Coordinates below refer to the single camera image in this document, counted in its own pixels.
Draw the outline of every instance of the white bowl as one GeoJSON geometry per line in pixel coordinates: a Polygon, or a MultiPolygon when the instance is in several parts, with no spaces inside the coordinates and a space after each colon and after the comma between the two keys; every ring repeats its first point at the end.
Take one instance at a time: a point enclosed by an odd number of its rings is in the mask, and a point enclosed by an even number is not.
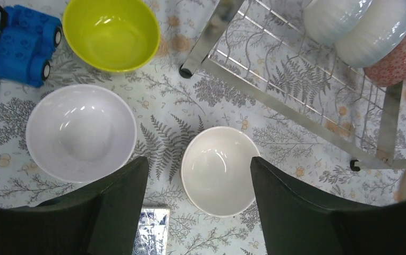
{"type": "Polygon", "coordinates": [[[250,174],[258,148],[244,133],[218,126],[197,135],[186,148],[181,164],[184,190],[201,211],[230,217],[255,200],[250,174]]]}
{"type": "Polygon", "coordinates": [[[50,93],[26,127],[34,162],[66,182],[92,182],[113,173],[131,157],[136,140],[136,121],[125,101],[87,84],[50,93]]]}
{"type": "Polygon", "coordinates": [[[323,45],[331,45],[358,24],[372,0],[312,0],[303,9],[307,35],[323,45]]]}
{"type": "Polygon", "coordinates": [[[356,68],[372,66],[406,35],[406,0],[373,0],[366,14],[334,45],[338,57],[356,68]]]}

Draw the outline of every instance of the toy wheel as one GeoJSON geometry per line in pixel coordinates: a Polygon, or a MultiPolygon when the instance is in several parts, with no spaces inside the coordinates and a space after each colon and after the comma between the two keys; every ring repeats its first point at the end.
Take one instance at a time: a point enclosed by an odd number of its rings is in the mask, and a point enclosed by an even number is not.
{"type": "Polygon", "coordinates": [[[62,41],[62,32],[61,32],[61,29],[59,27],[57,27],[54,30],[54,37],[53,37],[54,47],[59,46],[61,41],[62,41]]]}
{"type": "Polygon", "coordinates": [[[45,81],[49,77],[49,73],[51,70],[51,65],[49,61],[45,61],[44,66],[42,67],[42,80],[45,81]]]}

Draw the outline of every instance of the lime green bowl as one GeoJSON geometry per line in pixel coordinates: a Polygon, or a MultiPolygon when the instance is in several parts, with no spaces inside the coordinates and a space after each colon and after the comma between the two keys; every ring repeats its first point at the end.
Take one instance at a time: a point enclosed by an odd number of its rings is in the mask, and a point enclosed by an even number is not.
{"type": "Polygon", "coordinates": [[[140,68],[160,42],[158,21],[142,0],[71,0],[62,28],[81,59],[108,72],[140,68]]]}

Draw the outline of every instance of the rubber foot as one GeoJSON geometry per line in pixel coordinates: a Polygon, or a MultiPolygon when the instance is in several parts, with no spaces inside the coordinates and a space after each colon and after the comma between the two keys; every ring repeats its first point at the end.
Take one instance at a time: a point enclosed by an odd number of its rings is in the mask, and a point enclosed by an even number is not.
{"type": "Polygon", "coordinates": [[[183,69],[183,65],[180,66],[178,71],[179,71],[181,77],[183,77],[185,79],[190,79],[193,76],[193,74],[188,69],[183,69]]]}
{"type": "Polygon", "coordinates": [[[361,171],[361,168],[359,166],[355,166],[356,162],[359,162],[359,160],[353,159],[350,161],[350,169],[354,172],[359,172],[361,171]]]}

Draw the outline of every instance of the bowl rim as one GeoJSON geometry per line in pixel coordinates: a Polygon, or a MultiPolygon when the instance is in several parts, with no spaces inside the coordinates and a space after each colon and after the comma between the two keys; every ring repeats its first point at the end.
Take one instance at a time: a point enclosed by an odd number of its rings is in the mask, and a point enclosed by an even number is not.
{"type": "Polygon", "coordinates": [[[64,181],[64,182],[71,182],[71,183],[91,183],[91,182],[100,180],[101,178],[104,178],[104,177],[106,177],[106,176],[108,176],[108,175],[114,173],[115,171],[119,170],[119,169],[122,168],[124,165],[126,165],[126,162],[128,162],[128,160],[131,158],[131,156],[132,156],[132,154],[133,154],[133,152],[134,152],[134,149],[135,149],[135,147],[136,147],[136,142],[137,142],[137,123],[136,123],[136,118],[134,117],[134,114],[133,114],[131,108],[128,106],[128,104],[127,104],[119,95],[117,95],[117,94],[114,93],[113,91],[111,91],[111,90],[109,90],[109,89],[107,89],[107,88],[101,87],[101,86],[93,85],[93,84],[74,84],[74,85],[69,85],[69,86],[61,87],[61,88],[59,88],[59,89],[57,89],[57,90],[51,92],[51,93],[48,94],[46,97],[44,97],[42,100],[40,100],[39,103],[36,104],[36,106],[34,107],[34,109],[33,109],[33,110],[31,111],[31,113],[29,114],[28,122],[26,123],[25,139],[26,139],[26,146],[27,146],[27,148],[28,148],[29,155],[31,156],[32,160],[34,160],[34,162],[37,164],[37,166],[38,166],[40,169],[42,169],[45,173],[49,174],[50,176],[52,176],[52,177],[54,177],[54,178],[56,178],[56,179],[59,179],[59,180],[61,180],[61,181],[64,181]],[[95,179],[95,180],[94,180],[94,179],[89,179],[89,180],[77,181],[77,180],[68,180],[68,179],[66,179],[66,178],[59,177],[59,176],[57,176],[55,173],[52,173],[52,171],[51,171],[50,169],[48,169],[47,167],[45,167],[45,166],[43,166],[42,164],[40,164],[40,163],[39,163],[39,160],[37,160],[36,153],[35,153],[35,152],[32,153],[33,150],[30,150],[30,149],[29,149],[30,144],[31,144],[31,137],[30,137],[28,134],[30,134],[30,129],[31,129],[32,121],[33,121],[32,116],[35,116],[36,112],[37,112],[38,109],[41,107],[42,101],[45,101],[45,100],[47,100],[47,99],[50,99],[51,97],[54,97],[56,94],[58,94],[58,93],[60,93],[60,92],[64,92],[64,91],[66,91],[66,90],[72,90],[72,89],[76,89],[76,88],[98,89],[98,90],[100,90],[100,91],[103,91],[103,92],[105,92],[105,93],[110,94],[111,96],[114,96],[117,100],[119,100],[119,101],[125,106],[125,108],[128,110],[128,112],[129,112],[131,118],[132,118],[133,121],[134,121],[134,139],[133,139],[133,140],[134,140],[134,143],[133,143],[133,145],[131,146],[131,148],[130,148],[130,150],[129,150],[129,153],[127,154],[126,159],[124,159],[124,160],[122,161],[123,163],[122,163],[117,169],[108,171],[108,174],[106,174],[106,175],[104,175],[104,176],[102,176],[102,177],[100,177],[100,178],[98,178],[98,179],[95,179]]]}
{"type": "MultiPolygon", "coordinates": [[[[325,45],[325,46],[332,46],[336,41],[340,40],[342,37],[347,35],[355,26],[360,22],[361,18],[365,15],[367,10],[370,8],[372,0],[364,0],[364,4],[361,5],[357,12],[355,12],[356,15],[351,15],[346,19],[329,19],[330,23],[333,25],[332,28],[329,30],[329,32],[324,32],[324,33],[319,33],[320,30],[314,30],[311,28],[318,27],[320,26],[310,26],[312,24],[318,24],[320,20],[327,20],[326,17],[322,18],[321,15],[317,15],[315,19],[308,19],[308,17],[314,17],[317,11],[319,11],[320,8],[327,9],[327,6],[332,5],[333,3],[336,3],[338,0],[312,0],[309,2],[307,6],[305,6],[302,9],[302,14],[301,14],[301,20],[302,24],[305,29],[305,33],[311,40],[314,42],[325,45]]],[[[348,0],[344,3],[348,7],[356,7],[358,6],[358,1],[357,0],[348,0]]]]}
{"type": "MultiPolygon", "coordinates": [[[[370,8],[374,9],[377,8],[377,6],[381,5],[385,5],[385,4],[389,4],[387,1],[385,0],[380,0],[380,1],[372,1],[372,3],[370,4],[370,7],[368,9],[368,11],[370,10],[370,8]]],[[[334,43],[334,49],[336,50],[336,54],[339,57],[340,60],[342,60],[345,64],[359,69],[359,68],[365,68],[365,67],[371,67],[373,65],[375,65],[376,63],[378,63],[380,60],[382,60],[384,57],[386,57],[390,52],[392,52],[401,42],[402,40],[406,37],[406,29],[401,31],[401,32],[393,32],[391,36],[388,36],[387,39],[385,41],[381,41],[380,42],[380,47],[377,47],[377,40],[374,40],[373,43],[373,47],[371,47],[372,49],[374,49],[372,51],[372,53],[377,53],[375,58],[369,58],[369,60],[365,61],[364,59],[354,59],[355,61],[351,61],[351,59],[348,59],[348,57],[346,58],[346,55],[344,54],[344,52],[342,51],[342,49],[346,49],[346,48],[352,48],[352,45],[355,46],[355,50],[358,51],[358,42],[356,44],[352,44],[352,38],[358,39],[358,34],[362,34],[366,32],[370,32],[370,26],[368,25],[368,19],[369,17],[374,17],[374,21],[377,20],[376,15],[373,15],[373,13],[371,14],[371,12],[366,12],[360,22],[358,22],[358,24],[352,29],[350,30],[349,33],[347,33],[346,35],[344,35],[342,38],[340,38],[338,41],[336,41],[334,43]]],[[[392,24],[394,26],[394,24],[396,23],[402,23],[402,20],[399,19],[397,20],[397,18],[393,17],[394,19],[392,20],[392,24]]]]}
{"type": "Polygon", "coordinates": [[[198,204],[196,204],[196,203],[194,202],[194,200],[191,198],[191,196],[190,196],[189,193],[188,193],[188,190],[187,190],[187,188],[186,188],[186,183],[185,183],[184,177],[183,177],[184,161],[185,161],[186,158],[188,157],[188,153],[189,153],[189,151],[192,149],[193,144],[194,144],[197,140],[199,140],[201,137],[203,137],[206,133],[209,133],[209,132],[212,132],[212,131],[215,131],[215,130],[230,130],[230,131],[235,131],[235,132],[237,132],[237,133],[241,133],[242,136],[245,137],[245,138],[247,138],[247,140],[248,140],[248,141],[251,143],[251,145],[255,148],[256,153],[258,154],[257,157],[260,157],[260,156],[261,156],[261,153],[259,152],[258,147],[256,146],[256,144],[253,142],[253,140],[252,140],[248,135],[246,135],[245,133],[243,133],[243,132],[241,132],[241,131],[239,131],[239,130],[233,128],[233,127],[230,127],[230,126],[214,126],[214,127],[210,127],[210,128],[208,128],[208,129],[206,129],[206,130],[200,132],[199,134],[197,134],[197,136],[195,136],[195,137],[192,139],[192,141],[189,143],[189,145],[186,147],[186,150],[185,150],[184,155],[183,155],[183,159],[181,160],[181,168],[180,168],[180,179],[181,179],[181,182],[183,183],[183,187],[184,187],[184,191],[185,191],[186,195],[188,196],[188,198],[189,198],[189,200],[192,202],[192,204],[195,205],[195,206],[196,206],[199,210],[201,210],[202,212],[204,212],[204,213],[206,213],[206,214],[208,214],[208,215],[211,215],[211,216],[215,216],[215,217],[219,217],[219,218],[226,218],[226,217],[232,217],[232,216],[238,215],[238,214],[242,213],[243,211],[247,210],[247,209],[254,203],[254,201],[256,200],[256,197],[255,197],[254,193],[253,193],[253,199],[249,202],[249,204],[248,204],[246,207],[242,208],[241,210],[239,210],[239,211],[237,211],[237,212],[235,212],[235,213],[233,213],[233,214],[229,214],[229,215],[217,215],[217,214],[213,214],[213,213],[208,212],[207,210],[201,208],[198,204]]]}
{"type": "Polygon", "coordinates": [[[385,57],[383,57],[382,59],[380,59],[377,63],[373,64],[372,66],[369,67],[364,67],[364,74],[377,86],[385,88],[385,87],[390,87],[393,86],[397,83],[399,83],[400,81],[403,81],[406,78],[406,69],[404,69],[403,72],[401,72],[400,75],[396,75],[394,76],[397,79],[393,79],[392,84],[388,84],[387,82],[385,82],[386,79],[381,79],[380,77],[375,76],[373,73],[371,72],[379,72],[382,70],[386,70],[388,68],[391,67],[391,65],[388,64],[392,64],[395,63],[396,60],[399,60],[399,62],[402,62],[403,65],[400,65],[398,67],[406,67],[406,56],[403,57],[403,59],[399,59],[397,57],[400,56],[400,52],[397,52],[397,50],[404,52],[404,46],[406,46],[406,35],[404,36],[403,40],[391,51],[389,52],[389,54],[387,54],[385,57]]]}
{"type": "Polygon", "coordinates": [[[67,32],[67,29],[66,29],[66,27],[67,27],[67,18],[66,18],[66,17],[68,16],[68,13],[69,13],[69,9],[70,9],[69,7],[70,7],[74,2],[76,2],[76,1],[78,1],[78,0],[71,0],[71,1],[67,4],[67,6],[65,7],[64,14],[62,15],[62,31],[64,32],[64,36],[65,36],[65,40],[67,41],[67,44],[70,46],[70,48],[72,49],[72,51],[73,51],[80,59],[82,59],[84,62],[86,62],[87,64],[89,64],[89,65],[91,65],[91,66],[93,66],[93,67],[95,67],[95,68],[97,68],[97,69],[100,69],[100,70],[103,70],[103,71],[106,71],[106,72],[123,73],[123,72],[131,72],[131,71],[134,71],[134,70],[137,70],[137,69],[141,68],[142,66],[144,66],[144,65],[146,65],[148,62],[150,62],[150,60],[156,55],[156,52],[158,51],[159,44],[160,44],[160,38],[161,38],[161,36],[160,36],[159,22],[158,22],[158,20],[157,20],[157,18],[156,18],[156,16],[155,16],[154,12],[150,9],[150,7],[149,7],[146,3],[144,3],[142,0],[133,0],[133,1],[138,1],[138,2],[140,2],[141,6],[143,6],[143,7],[147,10],[148,16],[149,16],[151,19],[154,20],[153,23],[155,24],[156,33],[157,33],[157,35],[158,35],[158,39],[157,39],[157,41],[156,41],[155,49],[151,52],[151,55],[150,55],[147,59],[145,59],[141,64],[139,64],[139,65],[137,65],[137,66],[135,66],[135,67],[132,67],[132,68],[127,68],[127,69],[111,69],[111,68],[103,67],[103,66],[101,66],[101,65],[99,65],[99,64],[91,63],[91,61],[89,61],[86,57],[84,57],[82,54],[80,54],[80,53],[76,50],[76,48],[75,48],[75,47],[69,42],[69,40],[68,40],[68,32],[67,32]]]}

